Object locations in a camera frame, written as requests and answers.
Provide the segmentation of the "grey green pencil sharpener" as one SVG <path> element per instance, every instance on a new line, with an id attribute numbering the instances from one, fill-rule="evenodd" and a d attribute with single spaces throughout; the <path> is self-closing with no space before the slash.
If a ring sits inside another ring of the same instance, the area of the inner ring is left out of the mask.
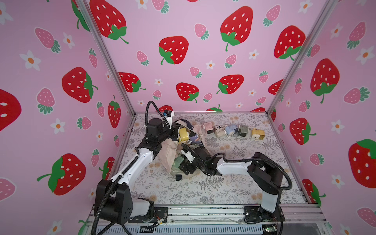
<path id="1" fill-rule="evenodd" d="M 238 135 L 240 137 L 246 137 L 248 135 L 249 128 L 247 125 L 241 124 L 238 129 Z"/>

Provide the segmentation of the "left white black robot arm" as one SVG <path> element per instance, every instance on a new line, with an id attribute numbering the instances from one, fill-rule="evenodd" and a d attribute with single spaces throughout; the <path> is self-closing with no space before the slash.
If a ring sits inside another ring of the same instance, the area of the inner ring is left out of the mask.
<path id="1" fill-rule="evenodd" d="M 97 226 L 101 219 L 110 225 L 124 225 L 129 219 L 151 221 L 154 217 L 154 203 L 148 199 L 133 199 L 132 185 L 162 149 L 162 142 L 176 140 L 178 127 L 171 127 L 161 134 L 147 132 L 136 148 L 135 157 L 111 179 L 101 180 L 97 185 L 94 222 Z"/>

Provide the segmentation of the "pink pencil sharpener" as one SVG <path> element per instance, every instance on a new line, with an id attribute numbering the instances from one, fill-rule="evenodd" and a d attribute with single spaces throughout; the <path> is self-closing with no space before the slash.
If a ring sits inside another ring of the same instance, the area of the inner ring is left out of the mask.
<path id="1" fill-rule="evenodd" d="M 203 127 L 205 129 L 206 134 L 213 133 L 213 124 L 212 124 L 212 122 L 205 122 L 203 124 Z"/>

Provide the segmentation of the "cream canvas tote bag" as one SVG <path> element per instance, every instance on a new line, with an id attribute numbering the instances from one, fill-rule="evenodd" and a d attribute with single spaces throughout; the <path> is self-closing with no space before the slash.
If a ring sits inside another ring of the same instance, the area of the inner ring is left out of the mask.
<path id="1" fill-rule="evenodd" d="M 187 179 L 191 178 L 193 176 L 196 176 L 199 173 L 199 170 L 197 169 L 193 174 L 186 175 L 184 172 L 181 170 L 178 171 L 172 171 L 172 165 L 174 163 L 175 158 L 178 156 L 183 157 L 181 150 L 183 146 L 189 146 L 192 149 L 197 148 L 197 147 L 205 147 L 205 141 L 202 136 L 202 129 L 198 125 L 192 125 L 188 120 L 186 119 L 179 119 L 174 123 L 178 130 L 178 136 L 177 140 L 174 141 L 173 139 L 167 139 L 166 141 L 162 142 L 162 149 L 158 153 L 157 157 L 160 159 L 162 165 L 165 167 L 168 173 L 170 173 L 176 181 L 180 181 L 182 179 Z M 201 137 L 202 143 L 199 145 L 194 145 L 192 142 L 189 140 L 187 143 L 181 143 L 179 142 L 179 129 L 186 127 L 190 133 L 196 133 Z"/>

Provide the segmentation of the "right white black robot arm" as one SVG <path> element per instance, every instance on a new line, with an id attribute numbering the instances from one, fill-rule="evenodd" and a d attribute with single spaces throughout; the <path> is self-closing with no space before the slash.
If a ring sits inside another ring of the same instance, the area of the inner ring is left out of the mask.
<path id="1" fill-rule="evenodd" d="M 284 222 L 280 206 L 282 191 L 292 189 L 292 181 L 283 167 L 260 152 L 248 159 L 228 159 L 221 152 L 210 155 L 204 147 L 191 148 L 182 144 L 184 161 L 179 169 L 189 175 L 200 170 L 206 176 L 230 174 L 249 175 L 262 190 L 262 200 L 258 209 L 246 209 L 244 222 L 257 224 L 264 221 Z"/>

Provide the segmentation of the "purple pencil sharpener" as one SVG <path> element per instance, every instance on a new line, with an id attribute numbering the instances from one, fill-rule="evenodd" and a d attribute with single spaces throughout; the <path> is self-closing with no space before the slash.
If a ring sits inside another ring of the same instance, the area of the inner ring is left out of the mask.
<path id="1" fill-rule="evenodd" d="M 201 144 L 202 143 L 202 141 L 201 141 L 201 137 L 198 135 L 198 134 L 196 134 L 196 133 L 190 133 L 190 141 L 192 142 L 192 144 L 194 144 L 194 145 L 199 145 L 199 144 Z"/>

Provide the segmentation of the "light blue pencil sharpener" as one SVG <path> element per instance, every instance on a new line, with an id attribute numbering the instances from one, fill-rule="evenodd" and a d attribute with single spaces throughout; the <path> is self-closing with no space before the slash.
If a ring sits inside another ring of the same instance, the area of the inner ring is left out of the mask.
<path id="1" fill-rule="evenodd" d="M 238 133 L 238 131 L 239 131 L 239 125 L 237 125 L 237 124 L 229 124 L 229 125 L 225 126 L 224 130 L 226 132 L 226 135 L 228 137 L 230 137 L 230 136 L 233 136 L 233 135 L 235 135 L 235 134 Z"/>

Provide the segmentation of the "mint green pencil sharpener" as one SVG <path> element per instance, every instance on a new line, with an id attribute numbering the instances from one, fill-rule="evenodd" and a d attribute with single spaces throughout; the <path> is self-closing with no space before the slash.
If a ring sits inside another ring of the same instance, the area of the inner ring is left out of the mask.
<path id="1" fill-rule="evenodd" d="M 184 162 L 184 160 L 185 159 L 183 157 L 181 157 L 181 156 L 178 156 L 177 158 L 175 158 L 171 170 L 172 171 L 178 171 L 178 170 L 180 170 L 179 167 Z"/>

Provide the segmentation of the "cream white pencil sharpener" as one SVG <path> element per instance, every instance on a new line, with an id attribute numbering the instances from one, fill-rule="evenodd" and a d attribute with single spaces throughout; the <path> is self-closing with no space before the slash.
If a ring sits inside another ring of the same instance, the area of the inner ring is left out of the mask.
<path id="1" fill-rule="evenodd" d="M 214 129 L 214 134 L 217 138 L 222 138 L 222 137 L 227 136 L 225 127 L 223 125 L 217 125 L 213 129 Z"/>

